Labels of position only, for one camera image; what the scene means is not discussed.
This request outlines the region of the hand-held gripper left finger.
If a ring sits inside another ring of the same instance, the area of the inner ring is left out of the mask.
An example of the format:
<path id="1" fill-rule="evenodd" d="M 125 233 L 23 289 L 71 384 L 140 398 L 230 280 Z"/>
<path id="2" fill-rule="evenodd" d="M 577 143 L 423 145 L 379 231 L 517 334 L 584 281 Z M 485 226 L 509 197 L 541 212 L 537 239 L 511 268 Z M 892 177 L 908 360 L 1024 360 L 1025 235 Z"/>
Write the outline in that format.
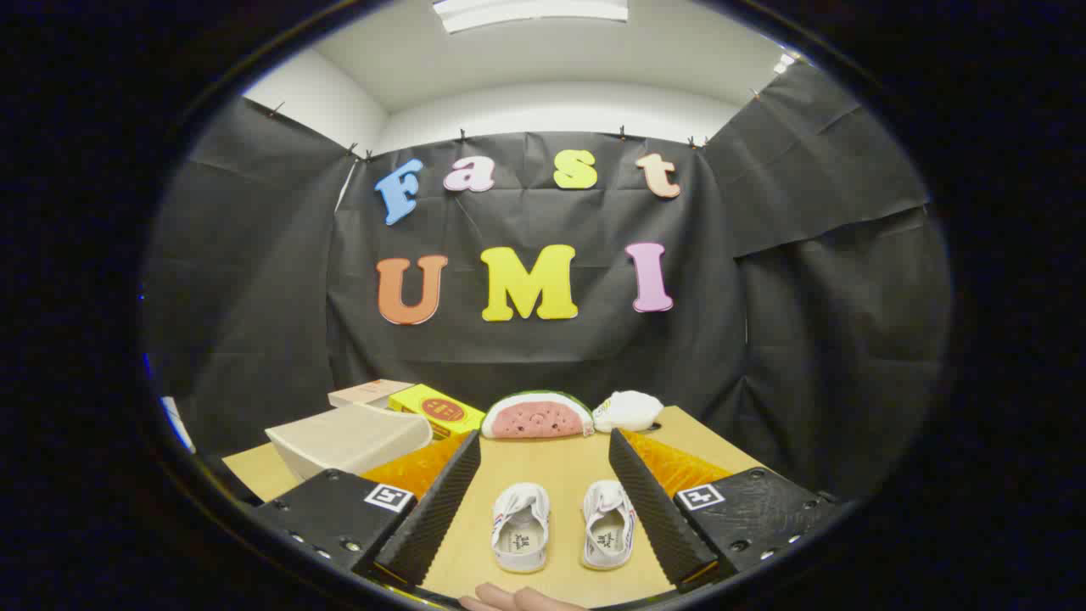
<path id="1" fill-rule="evenodd" d="M 260 504 L 255 519 L 340 572 L 419 586 L 481 463 L 478 430 L 441 447 L 451 454 L 422 494 L 329 468 Z"/>

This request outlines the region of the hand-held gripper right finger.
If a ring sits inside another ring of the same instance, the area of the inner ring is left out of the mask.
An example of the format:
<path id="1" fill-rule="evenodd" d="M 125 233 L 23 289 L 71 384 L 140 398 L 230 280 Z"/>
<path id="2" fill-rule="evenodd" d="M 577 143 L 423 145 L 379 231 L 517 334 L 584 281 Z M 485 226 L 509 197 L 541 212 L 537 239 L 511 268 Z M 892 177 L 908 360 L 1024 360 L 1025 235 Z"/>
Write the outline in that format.
<path id="1" fill-rule="evenodd" d="M 730 473 L 648 434 L 614 429 L 608 457 L 664 575 L 680 591 L 776 558 L 842 511 L 834 496 L 805 491 L 772 469 Z"/>

